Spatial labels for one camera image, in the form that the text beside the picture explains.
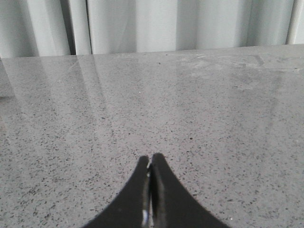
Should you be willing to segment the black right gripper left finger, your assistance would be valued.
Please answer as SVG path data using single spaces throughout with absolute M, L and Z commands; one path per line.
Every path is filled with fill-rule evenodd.
M 149 157 L 141 156 L 115 199 L 85 228 L 148 228 L 150 225 Z

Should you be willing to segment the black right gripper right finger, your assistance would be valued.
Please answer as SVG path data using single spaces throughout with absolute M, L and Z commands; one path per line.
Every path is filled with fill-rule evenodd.
M 227 228 L 203 208 L 179 182 L 165 157 L 150 164 L 153 223 L 156 228 Z

